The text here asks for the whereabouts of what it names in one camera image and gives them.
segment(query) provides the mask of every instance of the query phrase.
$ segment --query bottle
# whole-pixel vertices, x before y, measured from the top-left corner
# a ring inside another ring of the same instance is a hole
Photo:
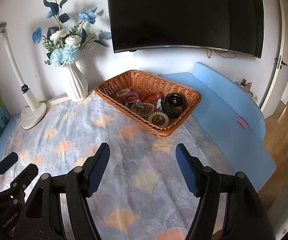
[[[243,81],[241,82],[241,86],[243,86],[243,87],[246,86],[246,79],[243,79]]]

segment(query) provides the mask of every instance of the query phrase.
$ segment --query black wire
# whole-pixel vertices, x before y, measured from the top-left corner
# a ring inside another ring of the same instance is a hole
[[[224,57],[224,56],[222,56],[221,54],[219,54],[216,50],[214,50],[214,51],[215,51],[215,53],[216,53],[217,55],[220,55],[220,56],[223,57],[223,58],[236,58],[236,53],[235,53],[235,52],[234,52],[234,54],[235,54],[234,57],[230,57],[230,56]]]

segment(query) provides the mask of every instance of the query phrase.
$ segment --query curved monitor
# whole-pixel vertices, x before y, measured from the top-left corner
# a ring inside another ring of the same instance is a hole
[[[108,0],[114,52],[189,47],[261,57],[263,0]]]

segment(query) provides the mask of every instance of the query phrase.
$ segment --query blue table surface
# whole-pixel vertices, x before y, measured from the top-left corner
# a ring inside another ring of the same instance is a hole
[[[198,90],[202,100],[192,116],[211,137],[235,171],[244,172],[256,191],[273,174],[276,164],[251,129],[237,121],[239,115],[215,92],[190,73],[160,77]]]
[[[8,124],[6,125],[2,135],[0,136],[0,161],[4,158],[4,154],[6,151],[6,146],[7,146],[7,142],[9,139],[9,136],[12,134],[17,120],[21,117],[21,114],[15,114],[13,115]]]

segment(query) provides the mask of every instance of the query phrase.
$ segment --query desk lamp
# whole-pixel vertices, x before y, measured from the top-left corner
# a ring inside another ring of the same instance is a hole
[[[22,87],[23,96],[29,106],[26,111],[23,113],[23,119],[21,121],[21,125],[24,129],[32,128],[34,125],[36,125],[45,115],[46,112],[46,104],[45,103],[39,103],[31,89],[25,84],[22,75],[19,72],[19,69],[17,67],[17,64],[14,59],[14,55],[12,52],[12,49],[10,47],[7,31],[6,31],[6,23],[0,24],[0,34],[3,34],[4,38],[4,44],[6,47],[7,55],[10,61],[10,64],[12,65],[13,71],[15,73],[15,76]]]

